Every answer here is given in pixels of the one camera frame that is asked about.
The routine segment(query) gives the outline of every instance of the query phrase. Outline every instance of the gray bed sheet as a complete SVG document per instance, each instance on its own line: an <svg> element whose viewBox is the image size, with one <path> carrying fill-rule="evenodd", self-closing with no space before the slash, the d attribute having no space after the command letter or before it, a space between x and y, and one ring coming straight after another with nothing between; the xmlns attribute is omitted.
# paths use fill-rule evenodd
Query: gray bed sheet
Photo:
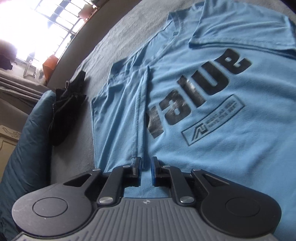
<svg viewBox="0 0 296 241"><path fill-rule="evenodd" d="M77 68L86 72L84 92L88 96L78 121L66 140L52 152L51 182L66 179L94 166L90 100L108 79L114 62L135 52L165 22L169 11L184 9L199 0L142 0L110 29L94 50ZM296 15L280 0L246 0L281 12L296 23Z"/></svg>

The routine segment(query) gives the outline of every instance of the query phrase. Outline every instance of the gray curtain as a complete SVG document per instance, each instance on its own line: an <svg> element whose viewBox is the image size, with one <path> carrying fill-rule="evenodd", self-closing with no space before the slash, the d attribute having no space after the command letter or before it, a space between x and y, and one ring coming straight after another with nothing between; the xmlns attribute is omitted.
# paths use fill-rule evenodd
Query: gray curtain
<svg viewBox="0 0 296 241"><path fill-rule="evenodd" d="M0 70L0 99L30 114L46 86Z"/></svg>

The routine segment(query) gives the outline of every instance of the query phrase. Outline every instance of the blue t-shirt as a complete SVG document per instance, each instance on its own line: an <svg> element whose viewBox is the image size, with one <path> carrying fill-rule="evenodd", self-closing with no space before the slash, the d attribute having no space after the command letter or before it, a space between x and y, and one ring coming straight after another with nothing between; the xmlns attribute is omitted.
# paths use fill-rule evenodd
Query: blue t-shirt
<svg viewBox="0 0 296 241"><path fill-rule="evenodd" d="M166 197L151 157L201 168L273 197L275 236L296 239L296 37L288 17L230 0L171 12L164 27L113 65L91 101L95 166L141 156L128 197Z"/></svg>

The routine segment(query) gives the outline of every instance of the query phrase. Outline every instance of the window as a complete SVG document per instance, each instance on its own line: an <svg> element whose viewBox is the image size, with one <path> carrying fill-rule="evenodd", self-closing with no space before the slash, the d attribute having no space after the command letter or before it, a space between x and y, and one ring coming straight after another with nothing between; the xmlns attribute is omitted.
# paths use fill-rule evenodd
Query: window
<svg viewBox="0 0 296 241"><path fill-rule="evenodd" d="M83 26L78 13L90 0L12 0L1 4L0 38L17 57L37 67L50 55L60 58Z"/></svg>

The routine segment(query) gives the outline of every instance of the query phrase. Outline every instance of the teal pillow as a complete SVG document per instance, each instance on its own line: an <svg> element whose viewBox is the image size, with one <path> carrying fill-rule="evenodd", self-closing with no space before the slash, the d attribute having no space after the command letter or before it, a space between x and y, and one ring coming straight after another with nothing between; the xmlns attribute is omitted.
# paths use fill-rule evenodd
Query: teal pillow
<svg viewBox="0 0 296 241"><path fill-rule="evenodd" d="M55 93L45 92L29 115L0 182L0 232L7 241L18 234L11 216L14 202L50 182L52 146L48 127L52 121Z"/></svg>

